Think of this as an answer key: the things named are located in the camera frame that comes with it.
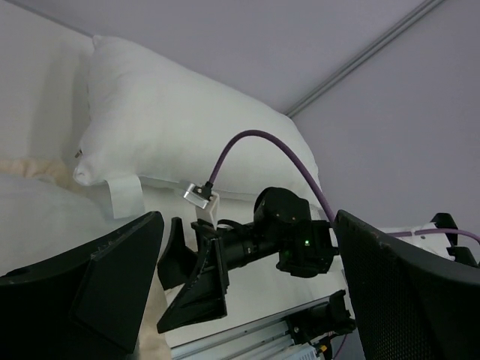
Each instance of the black bracket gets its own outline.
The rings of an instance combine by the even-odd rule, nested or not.
[[[327,332],[345,335],[356,329],[355,320],[345,307],[345,290],[339,290],[328,302],[299,311],[287,317],[290,334],[295,344],[305,344]]]
[[[205,221],[192,223],[192,227],[199,253],[186,246],[182,219],[174,217],[169,243],[157,264],[165,290],[184,284],[157,324],[160,334],[227,315],[225,294],[230,283],[222,241]]]

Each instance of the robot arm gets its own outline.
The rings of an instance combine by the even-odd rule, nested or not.
[[[198,221],[191,226],[199,250],[194,253],[185,246],[182,220],[173,219],[169,244],[157,270],[165,290],[185,286],[157,324],[160,333],[226,316],[228,271],[263,257],[278,253],[277,269],[300,278],[343,269],[331,224],[311,220],[308,201],[287,189],[265,189],[255,203],[253,222],[246,224],[218,220],[218,195],[209,189],[188,185],[181,195],[196,206]],[[454,226],[448,214],[438,214],[422,226],[380,231],[458,261],[451,236],[411,235],[418,230]]]

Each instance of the gray wall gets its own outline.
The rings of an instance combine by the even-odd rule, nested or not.
[[[480,1],[447,1],[296,118],[334,209],[480,233]],[[465,241],[480,260],[480,247]],[[339,359],[359,359],[351,336]]]
[[[283,111],[422,0],[10,0],[150,47]]]

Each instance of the white pillow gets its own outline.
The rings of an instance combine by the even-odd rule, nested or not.
[[[95,36],[93,41],[91,124],[74,173],[81,185],[130,181],[132,176],[168,188],[181,180],[204,184],[224,146],[248,129],[283,140],[318,182],[314,156],[285,115],[138,44],[116,37]],[[111,186],[116,203],[128,192],[129,181],[119,189]],[[140,188],[135,181],[131,186]],[[214,183],[221,196],[243,200],[254,200],[269,186],[288,188],[318,204],[287,156],[260,138],[234,146]]]

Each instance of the white fabric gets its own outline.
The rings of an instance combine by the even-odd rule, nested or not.
[[[90,199],[54,184],[0,173],[0,276],[118,229]]]
[[[205,183],[227,142],[247,129],[283,140],[317,178],[308,145],[285,115],[149,49],[94,37],[88,75],[91,124],[82,137],[75,179],[82,185],[137,174],[174,187]],[[290,160],[264,139],[241,140],[215,182],[225,198],[254,200],[268,186],[317,203]]]

